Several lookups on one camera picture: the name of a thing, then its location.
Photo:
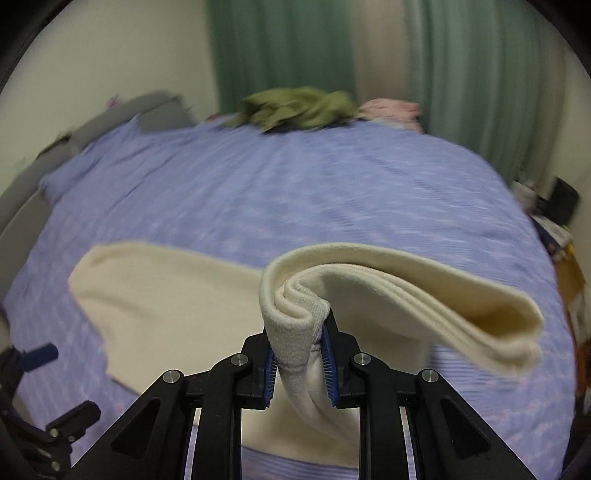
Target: gray headboard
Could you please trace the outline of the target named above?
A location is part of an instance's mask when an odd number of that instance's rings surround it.
[[[139,115],[144,132],[195,125],[178,96],[154,92],[137,97],[106,111],[46,148],[0,196],[0,300],[6,296],[49,218],[49,205],[37,187],[39,180],[135,115]]]

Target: green clothing pile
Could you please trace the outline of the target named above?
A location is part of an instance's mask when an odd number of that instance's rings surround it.
[[[347,123],[357,107],[347,92],[326,93],[314,87],[273,88],[243,98],[238,114],[224,125],[260,125],[264,132],[275,127],[321,128]]]

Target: pink cloth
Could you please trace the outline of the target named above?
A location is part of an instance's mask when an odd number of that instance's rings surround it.
[[[360,108],[361,118],[366,120],[384,119],[401,124],[404,128],[423,133],[417,117],[421,115],[418,103],[391,98],[374,98],[365,102]]]

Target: purple bedspread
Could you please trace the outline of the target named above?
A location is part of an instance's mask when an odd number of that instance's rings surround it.
[[[51,218],[4,301],[21,349],[54,342],[58,361],[19,395],[44,426],[76,404],[102,419],[79,457],[136,396],[105,374],[102,340],[67,288],[98,243],[141,239],[264,267],[319,242],[412,252],[531,295],[545,317],[538,368],[516,380],[435,346],[433,367],[540,480],[561,470],[574,406],[569,330],[548,256],[499,176],[474,153],[369,122],[260,134],[213,124],[142,134],[113,130],[42,181]],[[352,469],[244,453],[245,479],[356,478]]]

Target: folded towel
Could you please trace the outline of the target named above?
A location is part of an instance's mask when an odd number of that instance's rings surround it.
[[[539,357],[543,319],[523,292],[367,245],[298,249],[262,277],[193,252],[101,245],[69,286],[105,340],[108,374],[137,393],[170,368],[192,374],[239,351],[262,330],[262,312],[280,378],[267,411],[243,412],[243,444],[308,462],[357,463],[358,414],[332,408],[324,385],[319,339],[330,308],[364,351],[400,370],[426,367],[431,342],[506,374]]]
[[[372,325],[399,335],[390,348],[410,358],[410,339],[444,343],[502,374],[524,372],[540,357],[543,317],[528,295],[388,248],[324,244],[293,250],[263,272],[259,302],[295,408],[311,425],[352,442],[358,420],[331,408],[324,386],[319,342],[329,309],[344,331]]]

